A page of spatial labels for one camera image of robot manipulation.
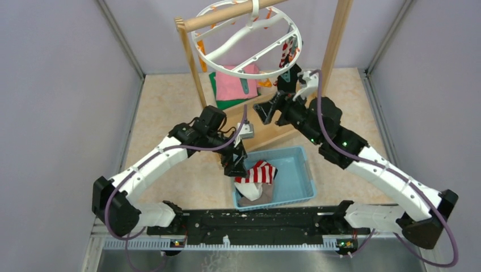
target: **gray cloth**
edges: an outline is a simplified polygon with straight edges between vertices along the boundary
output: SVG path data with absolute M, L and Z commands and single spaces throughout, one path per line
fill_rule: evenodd
M 274 195 L 274 183 L 275 182 L 272 182 L 272 184 L 262 183 L 262 194 L 260 197 L 254 201 L 250 201 L 247 197 L 242 197 L 239 200 L 239 206 L 247 207 L 271 203 L 272 196 Z

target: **wooden drying rack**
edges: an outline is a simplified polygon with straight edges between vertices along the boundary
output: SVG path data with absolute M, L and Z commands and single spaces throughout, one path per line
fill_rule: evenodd
M 259 8 L 263 9 L 285 1 L 287 0 L 259 0 Z M 326 52 L 324 53 L 324 59 L 321 66 L 323 92 L 326 90 L 327 83 L 329 82 L 329 78 L 331 77 L 332 68 L 334 67 L 337 51 L 339 50 L 339 45 L 341 44 L 341 39 L 343 37 L 343 32 L 347 19 L 349 17 L 349 11 L 351 10 L 351 6 L 352 0 L 337 1 L 336 13 L 332 22 L 331 33 L 329 34 L 329 40 L 327 41 Z M 202 84 L 200 83 L 194 54 L 192 52 L 192 48 L 187 34 L 206 26 L 211 26 L 213 24 L 217 24 L 237 16 L 251 13 L 251 11 L 252 1 L 249 0 L 247 2 L 232 5 L 228 8 L 218 10 L 216 12 L 211 12 L 199 17 L 194 17 L 188 20 L 183 20 L 181 17 L 175 18 L 177 31 L 179 32 L 180 39 L 182 41 L 182 44 L 184 45 L 185 56 L 187 58 L 187 62 L 189 63 L 189 67 L 191 68 L 192 77 L 194 79 L 202 107 L 206 107 L 207 103 L 205 102 L 204 91 L 202 90 Z M 266 145 L 278 141 L 282 141 L 283 139 L 290 137 L 296 132 L 296 129 L 290 125 L 279 127 L 275 125 L 274 122 L 269 125 L 263 125 L 261 123 L 260 118 L 257 116 L 256 112 L 252 107 L 256 103 L 268 101 L 270 98 L 272 98 L 272 95 L 272 93 L 260 95 L 247 102 L 224 110 L 224 112 L 227 114 L 227 124 L 225 125 L 225 127 L 229 128 L 231 126 L 237 126 L 237 122 L 242 119 L 243 106 L 247 104 L 247 117 L 249 122 L 251 122 L 255 128 L 255 138 L 243 140 L 244 147 L 248 152 L 261 149 Z M 273 120 L 278 119 L 279 115 L 280 113 L 277 112 L 274 115 Z

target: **blue plastic basket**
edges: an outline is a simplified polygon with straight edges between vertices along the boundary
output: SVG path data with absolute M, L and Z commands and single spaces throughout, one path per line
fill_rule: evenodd
M 236 190 L 232 179 L 234 206 L 239 211 L 266 209 L 292 203 L 306 202 L 317 194 L 314 180 L 307 163 L 307 156 L 302 146 L 293 146 L 274 150 L 257 151 L 248 154 L 244 160 L 247 169 L 259 160 L 265 160 L 277 168 L 274 179 L 272 202 L 268 204 L 240 207 L 241 195 Z

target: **pink cloth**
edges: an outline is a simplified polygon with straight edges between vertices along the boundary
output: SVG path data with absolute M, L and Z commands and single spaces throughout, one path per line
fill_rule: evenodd
M 233 69 L 235 66 L 224 66 L 226 69 Z M 258 74 L 259 68 L 255 64 L 247 65 L 244 68 L 246 74 Z M 244 93 L 242 88 L 241 79 L 235 76 L 226 75 L 221 72 L 216 73 L 216 86 L 217 86 L 217 101 L 235 100 L 235 99 L 249 99 L 256 97 L 257 94 L 257 80 L 248 79 L 247 85 L 249 86 L 249 92 Z

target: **gray wall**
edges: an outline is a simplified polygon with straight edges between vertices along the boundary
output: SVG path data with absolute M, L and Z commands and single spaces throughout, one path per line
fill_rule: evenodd
M 78 271 L 140 79 L 94 1 L 0 10 L 0 271 Z
M 400 158 L 413 177 L 459 202 L 449 220 L 453 271 L 478 271 L 481 243 L 481 2 L 418 1 L 374 74 Z M 440 244 L 447 260 L 449 242 Z
M 174 17 L 191 18 L 214 0 L 106 0 L 145 73 L 189 72 Z M 320 67 L 326 50 L 336 0 L 290 0 L 279 5 L 301 31 L 305 41 L 298 63 L 303 67 Z M 336 60 L 337 67 L 367 67 L 399 11 L 403 0 L 356 0 Z M 241 22 L 231 29 L 238 29 Z M 239 64 L 284 35 L 287 27 L 268 29 L 246 37 L 220 64 Z M 233 30 L 205 40 L 207 52 L 227 40 Z M 261 69 L 275 69 L 281 49 L 261 58 Z

